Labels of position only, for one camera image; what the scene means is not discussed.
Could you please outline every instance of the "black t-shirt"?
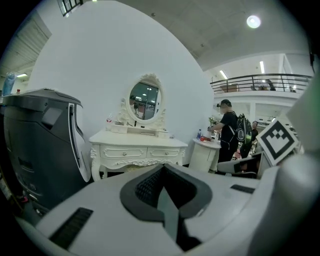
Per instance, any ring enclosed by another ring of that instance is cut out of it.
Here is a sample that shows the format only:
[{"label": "black t-shirt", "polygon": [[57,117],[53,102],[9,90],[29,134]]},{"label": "black t-shirt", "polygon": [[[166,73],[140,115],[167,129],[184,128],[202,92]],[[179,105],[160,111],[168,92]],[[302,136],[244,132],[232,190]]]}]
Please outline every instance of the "black t-shirt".
[{"label": "black t-shirt", "polygon": [[[235,112],[233,111],[228,111],[227,113],[225,113],[220,121],[220,123],[224,124],[224,127],[222,128],[221,131],[221,140],[225,141],[225,142],[230,142],[230,140],[232,139],[232,137],[234,136],[234,134],[232,133],[231,129],[229,126],[231,126],[231,128],[233,129],[233,131],[235,131],[237,129],[237,121],[238,121],[238,117],[236,115]],[[238,141],[237,136],[233,137],[233,141]]]},{"label": "black t-shirt", "polygon": [[251,142],[253,142],[256,139],[258,134],[259,134],[259,132],[257,131],[257,129],[252,130],[252,132],[251,132]]}]

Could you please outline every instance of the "black vent grille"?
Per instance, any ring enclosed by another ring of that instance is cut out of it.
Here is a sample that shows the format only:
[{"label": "black vent grille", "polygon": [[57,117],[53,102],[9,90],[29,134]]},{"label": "black vent grille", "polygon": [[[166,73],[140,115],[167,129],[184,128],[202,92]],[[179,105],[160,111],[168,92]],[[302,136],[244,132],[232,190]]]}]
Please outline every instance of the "black vent grille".
[{"label": "black vent grille", "polygon": [[252,187],[241,186],[241,185],[237,185],[237,184],[232,185],[230,188],[234,189],[234,190],[241,191],[241,192],[249,193],[249,194],[253,194],[253,192],[255,192],[255,189]]},{"label": "black vent grille", "polygon": [[68,249],[93,212],[93,210],[86,208],[77,209],[75,213],[50,237],[50,240],[56,245]]}]

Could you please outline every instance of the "oval mirror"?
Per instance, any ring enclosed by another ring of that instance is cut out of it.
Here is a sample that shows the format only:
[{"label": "oval mirror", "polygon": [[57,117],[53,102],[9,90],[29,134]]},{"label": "oval mirror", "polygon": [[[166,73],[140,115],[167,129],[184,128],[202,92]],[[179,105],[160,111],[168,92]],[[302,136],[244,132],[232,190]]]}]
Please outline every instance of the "oval mirror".
[{"label": "oval mirror", "polygon": [[141,120],[153,118],[161,108],[161,92],[156,85],[138,82],[130,93],[130,110]]}]

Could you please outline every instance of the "balcony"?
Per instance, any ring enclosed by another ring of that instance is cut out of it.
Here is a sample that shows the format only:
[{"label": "balcony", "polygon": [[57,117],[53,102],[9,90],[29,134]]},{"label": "balcony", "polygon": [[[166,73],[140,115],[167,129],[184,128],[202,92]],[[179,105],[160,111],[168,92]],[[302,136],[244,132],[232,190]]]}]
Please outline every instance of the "balcony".
[{"label": "balcony", "polygon": [[262,103],[291,107],[303,94],[312,76],[253,74],[211,82],[214,98],[237,103]]}]

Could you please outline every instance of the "window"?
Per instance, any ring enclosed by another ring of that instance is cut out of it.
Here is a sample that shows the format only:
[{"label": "window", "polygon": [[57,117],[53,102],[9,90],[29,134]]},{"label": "window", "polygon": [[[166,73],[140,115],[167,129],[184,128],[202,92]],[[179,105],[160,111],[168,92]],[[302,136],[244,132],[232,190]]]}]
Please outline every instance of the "window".
[{"label": "window", "polygon": [[68,17],[70,13],[74,12],[84,2],[83,0],[57,0],[60,11],[63,17]]}]

